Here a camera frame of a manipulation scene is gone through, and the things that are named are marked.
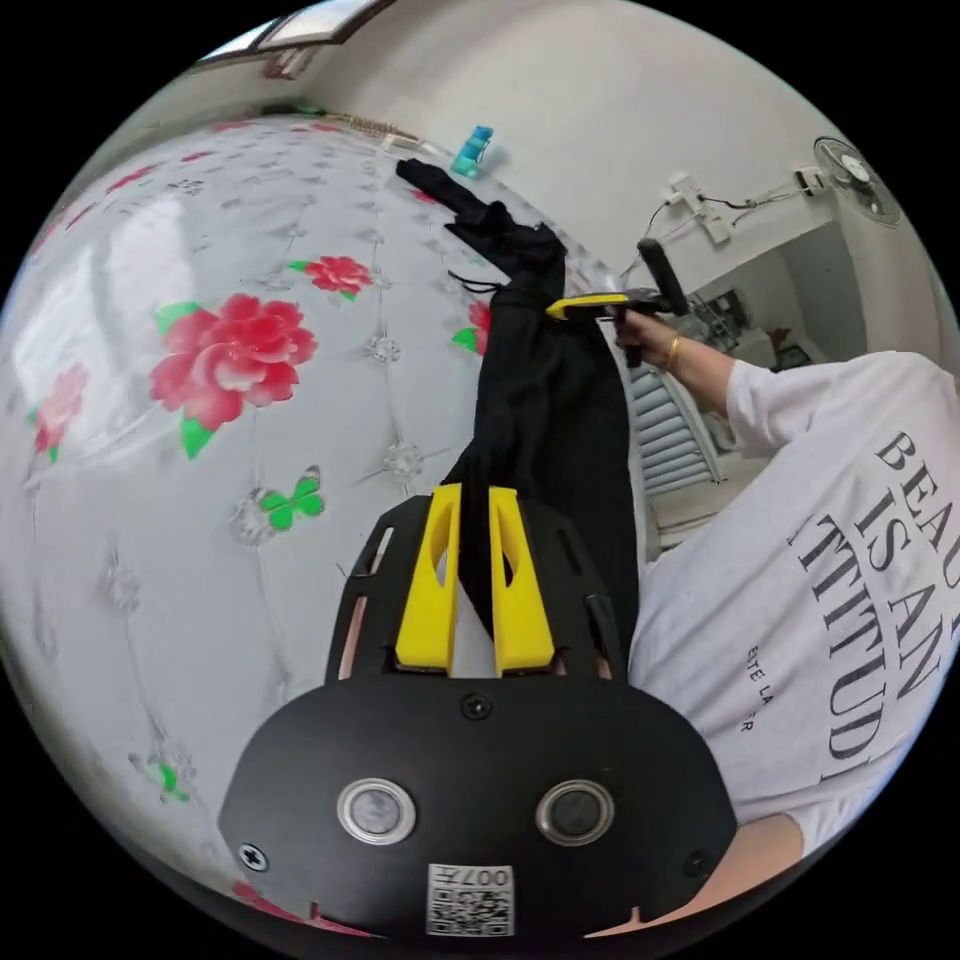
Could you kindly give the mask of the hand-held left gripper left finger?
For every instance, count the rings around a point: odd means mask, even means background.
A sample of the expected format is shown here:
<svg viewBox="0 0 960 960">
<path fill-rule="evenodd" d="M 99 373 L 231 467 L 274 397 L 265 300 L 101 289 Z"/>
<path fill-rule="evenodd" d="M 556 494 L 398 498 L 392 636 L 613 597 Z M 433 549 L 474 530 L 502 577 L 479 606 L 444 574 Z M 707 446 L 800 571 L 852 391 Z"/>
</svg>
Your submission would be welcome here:
<svg viewBox="0 0 960 960">
<path fill-rule="evenodd" d="M 450 669 L 458 603 L 461 527 L 459 484 L 434 489 L 426 499 L 414 565 L 397 633 L 400 669 Z"/>
</svg>

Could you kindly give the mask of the person's right hand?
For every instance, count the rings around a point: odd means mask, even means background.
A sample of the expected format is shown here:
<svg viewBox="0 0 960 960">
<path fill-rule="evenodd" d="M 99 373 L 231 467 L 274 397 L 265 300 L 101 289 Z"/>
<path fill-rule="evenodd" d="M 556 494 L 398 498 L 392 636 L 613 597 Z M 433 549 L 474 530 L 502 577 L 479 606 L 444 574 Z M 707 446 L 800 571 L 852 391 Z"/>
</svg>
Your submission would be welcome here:
<svg viewBox="0 0 960 960">
<path fill-rule="evenodd" d="M 614 321 L 618 345 L 634 365 L 646 363 L 669 371 L 677 357 L 682 337 L 658 318 L 626 310 Z"/>
</svg>

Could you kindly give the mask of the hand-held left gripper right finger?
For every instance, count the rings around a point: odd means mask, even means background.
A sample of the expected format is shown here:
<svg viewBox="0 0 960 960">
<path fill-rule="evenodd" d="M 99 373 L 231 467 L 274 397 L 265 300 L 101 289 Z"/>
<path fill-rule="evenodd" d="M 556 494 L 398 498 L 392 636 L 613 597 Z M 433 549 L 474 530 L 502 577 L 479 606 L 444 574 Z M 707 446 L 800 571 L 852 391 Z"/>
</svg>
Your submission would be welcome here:
<svg viewBox="0 0 960 960">
<path fill-rule="evenodd" d="M 491 612 L 497 676 L 547 672 L 555 647 L 517 492 L 488 492 Z"/>
</svg>

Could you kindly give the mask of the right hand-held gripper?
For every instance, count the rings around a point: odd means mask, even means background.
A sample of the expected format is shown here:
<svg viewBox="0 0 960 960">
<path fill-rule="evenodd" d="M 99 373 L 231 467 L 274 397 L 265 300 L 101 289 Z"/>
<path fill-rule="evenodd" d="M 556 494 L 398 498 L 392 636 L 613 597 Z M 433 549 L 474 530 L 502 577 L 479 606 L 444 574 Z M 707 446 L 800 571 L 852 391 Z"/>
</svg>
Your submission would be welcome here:
<svg viewBox="0 0 960 960">
<path fill-rule="evenodd" d="M 683 298 L 671 299 L 651 288 L 627 290 L 623 293 L 594 293 L 555 301 L 546 309 L 554 321 L 599 322 L 622 325 L 628 310 L 673 323 L 689 313 Z"/>
</svg>

